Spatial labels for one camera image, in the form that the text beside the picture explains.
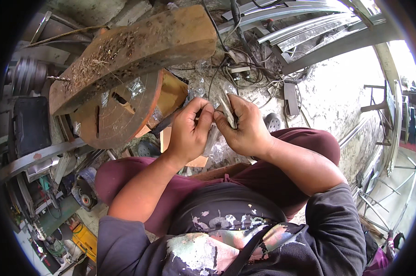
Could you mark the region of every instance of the rope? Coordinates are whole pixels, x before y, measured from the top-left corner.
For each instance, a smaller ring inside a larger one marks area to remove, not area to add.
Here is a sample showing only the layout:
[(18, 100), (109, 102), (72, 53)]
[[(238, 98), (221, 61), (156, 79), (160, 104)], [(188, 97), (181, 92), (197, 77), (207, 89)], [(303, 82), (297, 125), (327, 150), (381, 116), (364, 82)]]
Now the rope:
[(32, 44), (26, 45), (23, 48), (35, 47), (35, 46), (38, 46), (38, 45), (40, 45), (42, 43), (46, 43), (46, 42), (55, 40), (57, 38), (60, 38), (60, 37), (66, 36), (66, 35), (71, 35), (71, 34), (78, 33), (78, 32), (84, 32), (86, 30), (100, 29), (100, 28), (107, 28), (107, 26), (90, 26), (90, 27), (85, 27), (85, 28), (78, 29), (78, 30), (71, 30), (71, 31), (69, 31), (67, 33), (59, 34), (59, 35), (56, 35), (54, 37), (50, 37), (48, 39), (44, 39), (44, 40), (41, 40), (41, 41), (38, 41), (38, 42), (35, 42), (35, 43), (32, 43)]

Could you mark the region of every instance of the metal bar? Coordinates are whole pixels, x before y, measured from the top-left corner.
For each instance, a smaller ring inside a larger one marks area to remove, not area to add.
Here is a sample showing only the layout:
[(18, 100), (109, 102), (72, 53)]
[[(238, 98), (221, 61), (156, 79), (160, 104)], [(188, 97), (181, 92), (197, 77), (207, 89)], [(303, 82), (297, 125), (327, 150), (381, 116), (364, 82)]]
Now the metal bar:
[(343, 148), (344, 146), (346, 146), (348, 144), (348, 142), (354, 138), (354, 136), (363, 128), (363, 126), (367, 123), (368, 121), (368, 117), (364, 117), (361, 122), (354, 127), (353, 130), (351, 130), (351, 132), (346, 135), (343, 139), (341, 139), (338, 144), (340, 145), (340, 149)]
[(116, 155), (111, 151), (111, 150), (107, 150), (107, 154), (110, 157), (111, 160), (116, 160), (117, 157)]
[(381, 225), (379, 225), (379, 224), (377, 224), (376, 222), (373, 222), (373, 221), (371, 221), (370, 219), (368, 219), (368, 218), (365, 218), (368, 222), (370, 222), (371, 224), (373, 224), (373, 225), (375, 225), (376, 227), (378, 227), (379, 229), (381, 229), (381, 230), (383, 230), (383, 231), (386, 231), (387, 233), (389, 232), (389, 230), (388, 229), (386, 229), (384, 226), (381, 226)]
[(378, 204), (381, 208), (383, 208), (384, 210), (386, 210), (387, 213), (390, 213), (384, 206), (382, 206), (379, 202), (377, 202), (376, 200), (374, 200), (370, 195), (366, 194), (365, 192), (361, 191), (363, 193), (363, 195), (369, 197), (371, 200), (373, 200), (374, 202), (376, 202), (376, 204)]
[[(409, 175), (409, 177), (407, 178), (407, 179), (405, 179), (404, 181), (403, 181), (403, 183), (401, 183), (397, 188), (396, 188), (396, 190), (398, 190), (399, 188), (401, 188), (407, 181), (409, 181), (409, 179), (412, 177), (412, 176), (414, 176), (415, 175), (415, 173), (416, 173), (416, 171), (415, 172), (413, 172), (411, 175)], [(388, 194), (387, 196), (385, 196), (385, 197), (383, 197), (382, 199), (380, 199), (380, 200), (378, 200), (378, 202), (382, 202), (383, 200), (385, 200), (386, 198), (388, 198), (389, 196), (391, 196), (391, 195), (393, 195), (395, 192), (391, 192), (390, 194)]]
[(384, 180), (382, 180), (381, 178), (377, 177), (376, 179), (378, 179), (381, 183), (383, 183), (384, 185), (388, 186), (391, 190), (393, 190), (394, 192), (396, 192), (399, 196), (401, 195), (401, 193), (399, 193), (397, 190), (395, 190), (394, 188), (392, 188), (390, 185), (388, 185)]
[(280, 42), (277, 44), (277, 46), (280, 48), (280, 50), (287, 51), (289, 49), (292, 49), (293, 47), (302, 44), (303, 42), (306, 42), (314, 37), (317, 37), (319, 35), (322, 35), (330, 30), (333, 30), (335, 28), (341, 27), (343, 25), (349, 24), (351, 22), (354, 22), (358, 20), (356, 17), (350, 17), (345, 19), (336, 20), (334, 22), (330, 22), (321, 26), (318, 26), (314, 29), (307, 30), (305, 32), (302, 32), (301, 34), (298, 34), (297, 36), (291, 37), (285, 41)]
[[(242, 21), (239, 26), (242, 27), (242, 30), (252, 29), (260, 24), (261, 20), (273, 19), (280, 20), (283, 18), (297, 16), (313, 12), (346, 12), (347, 10), (343, 8), (329, 7), (329, 6), (320, 6), (320, 7), (291, 7), (291, 8), (276, 8), (265, 11), (259, 11), (250, 15), (245, 15), (242, 17)], [(219, 33), (223, 34), (227, 31), (234, 29), (234, 22), (228, 21), (218, 26)]]
[[(274, 3), (276, 0), (256, 0), (256, 3), (259, 4), (260, 6), (266, 6), (269, 5), (271, 3)], [(273, 7), (298, 7), (298, 6), (317, 6), (317, 5), (324, 5), (327, 4), (327, 2), (332, 2), (333, 6), (338, 6), (339, 2), (334, 0), (316, 0), (316, 1), (289, 1), (289, 2), (285, 2), (283, 4), (276, 4)], [(243, 15), (248, 15), (247, 13), (251, 12), (251, 11), (261, 11), (261, 10), (266, 10), (266, 9), (260, 9), (258, 8), (253, 2), (249, 2), (246, 3), (240, 7), (238, 7), (238, 10), (240, 11), (241, 14)], [(224, 14), (222, 14), (222, 17), (224, 19), (227, 19), (228, 21), (233, 19), (233, 15), (231, 11), (228, 11)]]
[(295, 25), (291, 25), (289, 27), (280, 29), (276, 32), (279, 32), (279, 35), (276, 37), (273, 37), (272, 39), (269, 39), (269, 42), (271, 42), (271, 45), (277, 45), (279, 43), (284, 42), (285, 40), (291, 40), (295, 36), (302, 35), (305, 32), (308, 33), (311, 30), (314, 30), (316, 28), (319, 28), (323, 25), (327, 25), (329, 23), (335, 23), (342, 20), (348, 20), (351, 19), (352, 22), (358, 20), (356, 16), (352, 17), (352, 14), (350, 13), (339, 13), (339, 14), (331, 14), (331, 15), (325, 15), (318, 18), (310, 19), (307, 21), (300, 22)]
[[(64, 195), (62, 192), (58, 192), (55, 197), (56, 198), (59, 198), (62, 195)], [(44, 202), (43, 204), (41, 204), (38, 208), (36, 208), (35, 215), (41, 213), (50, 204), (52, 204), (52, 200), (51, 199), (49, 199), (46, 202)]]
[(408, 169), (408, 170), (414, 170), (414, 169), (415, 169), (415, 167), (395, 166), (395, 169)]
[(383, 23), (375, 25), (372, 30), (366, 28), (357, 31), (316, 49), (314, 52), (311, 52), (290, 63), (288, 66), (283, 67), (282, 72), (284, 75), (288, 75), (320, 61), (333, 58), (342, 53), (398, 39), (402, 39), (402, 35), (397, 32), (391, 24)]
[(369, 201), (367, 201), (367, 199), (364, 197), (364, 196), (362, 196), (362, 195), (360, 195), (360, 198), (362, 199), (362, 200), (364, 200), (364, 202), (366, 202), (366, 204), (369, 206), (369, 207), (371, 207), (371, 209), (372, 209), (372, 211), (376, 214), (376, 216), (384, 223), (384, 225), (386, 225), (386, 228), (387, 229), (390, 229), (390, 227), (389, 227), (389, 225), (387, 224), (387, 222), (386, 222), (386, 220), (383, 218), (383, 216), (380, 214), (380, 213), (378, 213), (378, 211), (377, 210), (375, 210), (375, 208), (372, 206), (372, 204), (369, 202)]
[(407, 207), (409, 206), (410, 198), (412, 197), (413, 188), (415, 187), (415, 183), (416, 183), (416, 173), (413, 177), (412, 187), (410, 188), (409, 196), (407, 197), (407, 200), (406, 200), (406, 203), (404, 204), (403, 210), (401, 211), (401, 214), (399, 215), (398, 221), (396, 222), (395, 226), (392, 229), (393, 233), (398, 228), (398, 225), (401, 222), (401, 220), (403, 219), (404, 213), (406, 212)]
[(81, 140), (81, 138), (76, 138), (72, 143), (59, 143), (40, 149), (39, 151), (29, 153), (28, 155), (25, 155), (0, 169), (0, 183), (4, 183), (35, 164), (84, 145), (85, 143)]

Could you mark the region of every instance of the maroon pants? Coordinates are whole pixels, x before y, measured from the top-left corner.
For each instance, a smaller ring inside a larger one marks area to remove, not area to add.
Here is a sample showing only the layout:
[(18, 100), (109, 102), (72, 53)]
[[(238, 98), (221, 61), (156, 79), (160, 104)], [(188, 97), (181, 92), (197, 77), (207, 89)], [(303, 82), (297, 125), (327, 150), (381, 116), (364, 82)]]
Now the maroon pants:
[[(338, 165), (340, 147), (334, 136), (327, 131), (290, 128), (272, 132), (271, 135), (285, 142), (318, 152)], [(96, 173), (95, 179), (98, 196), (105, 204), (110, 206), (123, 186), (154, 160), (150, 157), (128, 157), (102, 164)], [(288, 220), (291, 220), (309, 199), (282, 170), (263, 160), (258, 161), (232, 178), (225, 174), (224, 178), (201, 181), (175, 175), (163, 191), (151, 217), (145, 222), (145, 229), (159, 237), (165, 235), (174, 209), (192, 191), (205, 185), (220, 182), (241, 184), (262, 194), (276, 203), (283, 210)]]

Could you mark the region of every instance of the circular metal plate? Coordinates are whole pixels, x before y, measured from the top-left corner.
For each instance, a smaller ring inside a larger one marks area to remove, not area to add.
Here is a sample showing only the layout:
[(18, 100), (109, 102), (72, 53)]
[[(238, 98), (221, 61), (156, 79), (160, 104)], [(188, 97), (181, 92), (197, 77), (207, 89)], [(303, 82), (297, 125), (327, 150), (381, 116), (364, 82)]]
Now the circular metal plate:
[[(140, 80), (145, 91), (133, 98), (126, 87), (132, 82), (130, 80), (110, 89), (105, 106), (102, 103), (105, 91), (102, 91), (70, 114), (72, 122), (81, 124), (80, 137), (85, 143), (98, 149), (114, 148), (133, 139), (145, 126), (161, 92), (163, 71), (149, 73)], [(117, 101), (113, 97), (115, 94), (123, 100)], [(121, 101), (124, 100), (134, 110), (134, 114), (122, 105)]]

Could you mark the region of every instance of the knee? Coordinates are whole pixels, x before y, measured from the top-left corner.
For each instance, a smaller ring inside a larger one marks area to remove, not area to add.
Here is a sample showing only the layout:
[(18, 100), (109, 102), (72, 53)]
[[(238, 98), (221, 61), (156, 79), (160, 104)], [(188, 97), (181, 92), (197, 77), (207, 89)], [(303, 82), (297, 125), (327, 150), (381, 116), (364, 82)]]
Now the knee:
[(321, 154), (338, 166), (340, 161), (340, 146), (338, 145), (337, 139), (331, 133), (325, 130), (316, 130), (310, 139), (311, 147), (313, 147), (311, 150)]

